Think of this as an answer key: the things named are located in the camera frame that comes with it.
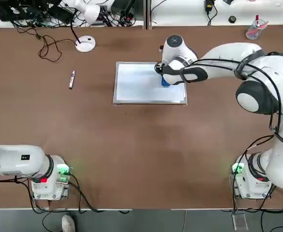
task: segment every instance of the blue object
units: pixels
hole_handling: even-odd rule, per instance
[[[167,83],[163,77],[162,77],[162,83],[161,83],[161,85],[162,85],[162,86],[165,86],[165,87],[170,86],[170,84]]]

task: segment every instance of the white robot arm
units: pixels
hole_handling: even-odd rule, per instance
[[[239,105],[252,113],[279,112],[272,149],[251,154],[240,164],[236,186],[242,198],[262,199],[271,183],[283,188],[283,53],[264,54],[253,43],[229,43],[213,48],[200,60],[182,37],[170,36],[162,62],[155,66],[162,85],[204,81],[216,77],[237,77],[243,82],[236,91]]]
[[[30,178],[35,199],[60,200],[66,196],[69,167],[59,156],[38,146],[0,145],[0,175]]]

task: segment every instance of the shoe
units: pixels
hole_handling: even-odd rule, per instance
[[[75,232],[74,220],[69,215],[62,217],[62,230],[63,232]]]

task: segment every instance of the glass cup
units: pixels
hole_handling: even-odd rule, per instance
[[[254,20],[250,28],[246,32],[246,36],[250,40],[256,40],[263,30],[267,27],[267,22],[264,20]]]

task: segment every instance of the desk lamp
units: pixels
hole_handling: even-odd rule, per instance
[[[97,17],[99,16],[100,10],[101,10],[100,6],[87,5],[82,0],[75,0],[74,7],[83,14],[84,19],[89,25],[91,25],[92,23],[96,21]],[[72,24],[70,26],[71,26],[71,30],[74,36],[77,39],[77,41],[75,42],[76,49],[80,52],[89,52],[93,50],[94,47],[96,46],[95,39],[89,35],[84,35],[78,38],[73,30]]]

